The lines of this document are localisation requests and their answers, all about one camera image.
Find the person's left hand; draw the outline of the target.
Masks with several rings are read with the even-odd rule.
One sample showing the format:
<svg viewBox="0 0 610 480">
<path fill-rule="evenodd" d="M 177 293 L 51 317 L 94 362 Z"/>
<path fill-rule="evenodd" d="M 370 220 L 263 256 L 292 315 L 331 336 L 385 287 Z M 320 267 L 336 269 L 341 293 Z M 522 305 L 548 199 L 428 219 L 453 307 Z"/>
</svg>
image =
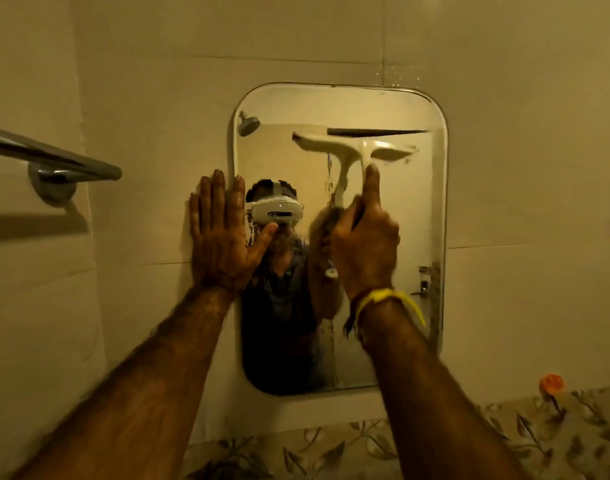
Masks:
<svg viewBox="0 0 610 480">
<path fill-rule="evenodd" d="M 241 292 L 259 265 L 248 265 L 245 224 L 245 180 L 234 179 L 227 189 L 224 223 L 211 222 L 211 179 L 200 179 L 194 193 L 200 196 L 200 236 L 191 237 L 191 272 L 195 288 L 218 290 L 230 297 Z"/>
</svg>

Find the person's right hand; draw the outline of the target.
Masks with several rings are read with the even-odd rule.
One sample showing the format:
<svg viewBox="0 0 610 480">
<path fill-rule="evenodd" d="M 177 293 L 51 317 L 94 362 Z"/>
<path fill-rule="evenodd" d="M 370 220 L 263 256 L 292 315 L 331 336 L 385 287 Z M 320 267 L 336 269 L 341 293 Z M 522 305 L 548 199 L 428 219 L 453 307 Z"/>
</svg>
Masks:
<svg viewBox="0 0 610 480">
<path fill-rule="evenodd" d="M 357 194 L 331 234 L 331 260 L 350 302 L 374 289 L 393 288 L 399 226 L 382 208 L 365 211 Z"/>
</svg>

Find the white window squeegee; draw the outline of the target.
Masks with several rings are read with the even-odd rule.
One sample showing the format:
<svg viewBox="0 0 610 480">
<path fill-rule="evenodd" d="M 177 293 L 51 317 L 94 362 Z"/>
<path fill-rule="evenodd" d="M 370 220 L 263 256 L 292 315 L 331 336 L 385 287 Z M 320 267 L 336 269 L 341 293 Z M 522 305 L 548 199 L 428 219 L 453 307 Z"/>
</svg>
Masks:
<svg viewBox="0 0 610 480">
<path fill-rule="evenodd" d="M 349 170 L 355 162 L 361 164 L 363 182 L 372 160 L 395 162 L 418 153 L 416 146 L 399 147 L 383 141 L 367 141 L 348 137 L 302 134 L 293 132 L 292 141 L 306 152 L 334 155 L 340 161 L 338 183 L 334 190 L 334 207 L 343 207 L 343 196 L 349 183 Z"/>
</svg>

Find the person's right forearm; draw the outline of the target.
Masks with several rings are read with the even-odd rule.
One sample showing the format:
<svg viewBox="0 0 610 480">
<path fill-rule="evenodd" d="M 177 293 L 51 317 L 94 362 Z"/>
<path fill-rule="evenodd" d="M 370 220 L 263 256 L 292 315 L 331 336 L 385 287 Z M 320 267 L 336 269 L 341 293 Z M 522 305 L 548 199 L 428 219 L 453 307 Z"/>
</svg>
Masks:
<svg viewBox="0 0 610 480">
<path fill-rule="evenodd" d="M 531 480 L 401 301 L 370 303 L 359 318 L 404 480 Z"/>
</svg>

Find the person's left forearm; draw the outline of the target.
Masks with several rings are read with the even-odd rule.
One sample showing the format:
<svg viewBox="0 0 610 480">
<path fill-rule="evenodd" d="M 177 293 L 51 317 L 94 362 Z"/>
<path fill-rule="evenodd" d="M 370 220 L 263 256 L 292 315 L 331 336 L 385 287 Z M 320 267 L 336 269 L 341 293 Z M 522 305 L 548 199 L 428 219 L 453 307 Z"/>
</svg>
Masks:
<svg viewBox="0 0 610 480">
<path fill-rule="evenodd" d="M 191 289 L 8 480 L 176 480 L 234 297 Z"/>
</svg>

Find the yellow wristband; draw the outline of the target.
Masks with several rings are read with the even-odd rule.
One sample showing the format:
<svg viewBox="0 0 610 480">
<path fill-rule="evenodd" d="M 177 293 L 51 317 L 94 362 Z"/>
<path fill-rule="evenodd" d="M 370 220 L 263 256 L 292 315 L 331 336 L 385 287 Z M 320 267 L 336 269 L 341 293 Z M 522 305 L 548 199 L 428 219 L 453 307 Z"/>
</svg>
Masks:
<svg viewBox="0 0 610 480">
<path fill-rule="evenodd" d="M 396 289 L 374 289 L 367 292 L 363 297 L 357 297 L 351 305 L 350 316 L 345 323 L 346 334 L 353 329 L 356 329 L 356 337 L 359 342 L 363 343 L 363 333 L 361 331 L 361 314 L 369 304 L 377 304 L 388 299 L 396 299 L 411 309 L 418 318 L 422 327 L 427 326 L 425 316 L 420 306 L 411 298 L 411 294 L 405 293 Z"/>
</svg>

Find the chrome towel bar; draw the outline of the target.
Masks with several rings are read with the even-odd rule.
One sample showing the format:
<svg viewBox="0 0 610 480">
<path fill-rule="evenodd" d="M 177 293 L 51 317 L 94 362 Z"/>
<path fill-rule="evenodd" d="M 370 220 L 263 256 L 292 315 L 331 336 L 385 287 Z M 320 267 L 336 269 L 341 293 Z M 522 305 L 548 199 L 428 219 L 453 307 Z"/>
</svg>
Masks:
<svg viewBox="0 0 610 480">
<path fill-rule="evenodd" d="M 80 183 L 122 178 L 122 169 L 117 166 L 2 129 L 0 156 L 26 162 L 32 188 L 53 207 L 66 206 Z"/>
</svg>

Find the rounded rectangular wall mirror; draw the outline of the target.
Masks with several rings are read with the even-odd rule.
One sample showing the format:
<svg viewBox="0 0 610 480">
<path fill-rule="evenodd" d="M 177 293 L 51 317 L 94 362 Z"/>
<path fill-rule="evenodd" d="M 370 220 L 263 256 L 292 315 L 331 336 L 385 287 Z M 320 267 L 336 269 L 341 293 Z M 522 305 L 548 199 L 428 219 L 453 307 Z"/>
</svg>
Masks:
<svg viewBox="0 0 610 480">
<path fill-rule="evenodd" d="M 306 152 L 293 132 L 416 146 L 395 162 L 372 160 L 381 204 L 399 225 L 394 288 L 411 294 L 426 327 L 415 326 L 438 353 L 443 334 L 447 135 L 443 113 L 408 89 L 297 83 L 260 86 L 232 119 L 234 172 L 246 182 L 249 244 L 268 223 L 278 230 L 241 296 L 242 367 L 248 381 L 275 396 L 376 384 L 371 360 L 346 334 L 350 301 L 338 282 L 327 239 L 354 196 L 361 164 L 349 170 L 343 207 L 334 207 L 340 161 Z"/>
</svg>

